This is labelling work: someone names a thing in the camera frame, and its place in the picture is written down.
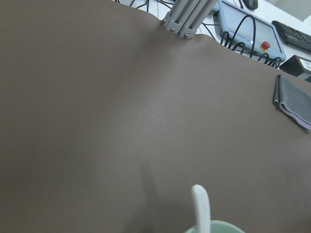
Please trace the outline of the white ceramic spoon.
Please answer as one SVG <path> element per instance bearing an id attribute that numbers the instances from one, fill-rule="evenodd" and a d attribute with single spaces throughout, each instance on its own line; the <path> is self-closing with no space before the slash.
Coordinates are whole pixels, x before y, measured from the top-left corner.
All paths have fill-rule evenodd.
<path id="1" fill-rule="evenodd" d="M 211 213 L 207 191 L 201 185 L 195 184 L 191 188 L 191 194 L 193 198 L 197 230 L 199 233 L 210 233 Z"/>

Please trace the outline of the mint green bowl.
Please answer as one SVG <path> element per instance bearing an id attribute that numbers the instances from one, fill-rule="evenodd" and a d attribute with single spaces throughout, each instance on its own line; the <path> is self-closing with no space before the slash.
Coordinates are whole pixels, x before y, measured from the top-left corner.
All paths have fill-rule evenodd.
<path id="1" fill-rule="evenodd" d="M 197 220 L 197 225 L 192 226 L 191 228 L 186 230 L 186 233 L 198 233 L 198 226 L 200 225 L 200 223 L 203 223 L 203 225 L 206 226 L 206 220 Z M 209 226 L 210 233 L 244 233 L 244 231 L 239 227 L 225 221 L 211 220 L 209 222 Z"/>

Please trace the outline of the blue teach pendant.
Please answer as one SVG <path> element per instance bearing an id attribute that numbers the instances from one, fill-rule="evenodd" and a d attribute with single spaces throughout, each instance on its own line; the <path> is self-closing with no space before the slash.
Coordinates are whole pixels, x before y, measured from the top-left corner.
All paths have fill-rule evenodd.
<path id="1" fill-rule="evenodd" d="M 233 48 L 243 42 L 245 50 L 257 57 L 268 54 L 270 59 L 286 60 L 285 50 L 277 31 L 271 23 L 254 16 L 227 0 L 217 2 L 221 33 L 228 32 L 228 45 Z"/>

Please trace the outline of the grey folded cloth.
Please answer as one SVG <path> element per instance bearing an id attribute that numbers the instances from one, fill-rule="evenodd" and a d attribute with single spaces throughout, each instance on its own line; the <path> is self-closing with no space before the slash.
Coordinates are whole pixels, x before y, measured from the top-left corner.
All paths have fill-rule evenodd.
<path id="1" fill-rule="evenodd" d="M 283 75 L 276 77 L 273 104 L 306 132 L 311 132 L 311 96 Z"/>

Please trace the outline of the black keyboard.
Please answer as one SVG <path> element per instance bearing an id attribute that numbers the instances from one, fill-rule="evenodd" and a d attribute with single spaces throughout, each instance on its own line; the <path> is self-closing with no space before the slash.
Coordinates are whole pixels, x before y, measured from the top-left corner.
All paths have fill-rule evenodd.
<path id="1" fill-rule="evenodd" d="M 289 27 L 279 21 L 272 21 L 277 33 L 286 44 L 297 46 L 301 49 L 311 50 L 311 36 Z"/>

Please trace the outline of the aluminium frame post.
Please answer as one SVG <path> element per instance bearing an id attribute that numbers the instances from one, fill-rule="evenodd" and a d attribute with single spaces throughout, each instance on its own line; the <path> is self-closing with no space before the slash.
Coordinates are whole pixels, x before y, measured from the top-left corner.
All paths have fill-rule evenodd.
<path id="1" fill-rule="evenodd" d="M 209 15 L 217 0 L 177 0 L 163 19 L 163 27 L 191 39 Z"/>

